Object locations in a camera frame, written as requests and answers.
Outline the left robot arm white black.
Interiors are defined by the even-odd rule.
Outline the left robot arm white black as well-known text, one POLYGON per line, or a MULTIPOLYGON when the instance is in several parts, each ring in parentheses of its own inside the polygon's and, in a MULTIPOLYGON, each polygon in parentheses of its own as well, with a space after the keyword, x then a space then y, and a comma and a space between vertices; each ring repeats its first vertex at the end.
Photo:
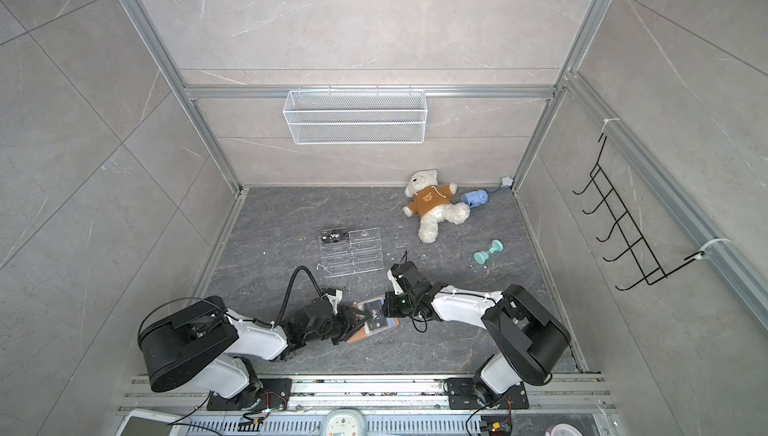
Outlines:
POLYGON ((210 296, 138 331, 151 390, 186 384, 225 399, 257 385, 256 359, 286 360, 307 344, 337 345, 363 329, 369 312, 341 302, 341 291, 320 296, 287 320, 260 323, 210 296))

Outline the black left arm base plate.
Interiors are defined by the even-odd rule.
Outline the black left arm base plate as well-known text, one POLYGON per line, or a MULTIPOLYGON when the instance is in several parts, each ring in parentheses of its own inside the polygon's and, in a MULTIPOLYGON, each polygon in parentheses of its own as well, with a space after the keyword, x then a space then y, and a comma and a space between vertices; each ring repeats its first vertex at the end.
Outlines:
POLYGON ((262 379, 256 386, 249 385, 241 393, 225 399, 212 393, 207 402, 208 411, 263 411, 285 409, 291 395, 291 378, 262 379))

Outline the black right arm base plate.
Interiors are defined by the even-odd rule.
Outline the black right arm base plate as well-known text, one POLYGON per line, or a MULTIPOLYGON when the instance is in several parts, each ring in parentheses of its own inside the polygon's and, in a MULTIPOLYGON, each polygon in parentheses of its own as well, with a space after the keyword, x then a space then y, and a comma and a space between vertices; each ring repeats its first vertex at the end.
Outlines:
POLYGON ((523 382, 511 386, 503 395, 500 395, 494 393, 481 381, 455 377, 444 381, 443 390, 452 410, 475 410, 486 403, 489 404, 489 408, 497 405, 504 405, 513 410, 530 407, 523 382))

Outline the clear acrylic tiered holder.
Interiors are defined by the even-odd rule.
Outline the clear acrylic tiered holder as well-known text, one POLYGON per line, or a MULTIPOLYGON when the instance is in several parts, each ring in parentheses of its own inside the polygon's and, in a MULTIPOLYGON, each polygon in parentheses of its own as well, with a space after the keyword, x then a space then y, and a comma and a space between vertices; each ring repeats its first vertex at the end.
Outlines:
POLYGON ((349 239, 341 243, 322 245, 319 236, 320 268, 324 275, 334 278, 381 270, 383 251, 380 229, 347 230, 349 239))

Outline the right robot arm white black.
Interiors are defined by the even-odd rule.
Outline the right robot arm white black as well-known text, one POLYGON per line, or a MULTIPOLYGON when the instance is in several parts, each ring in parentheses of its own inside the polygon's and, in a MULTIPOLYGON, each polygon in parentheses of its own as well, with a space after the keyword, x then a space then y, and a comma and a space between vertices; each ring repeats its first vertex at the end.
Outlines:
POLYGON ((416 325, 459 322, 487 330, 498 353, 473 376, 473 392, 485 403, 520 383, 547 384, 571 343, 564 325, 518 284, 481 292, 432 283, 411 261, 392 265, 387 277, 393 289, 385 295, 386 316, 408 317, 416 325))

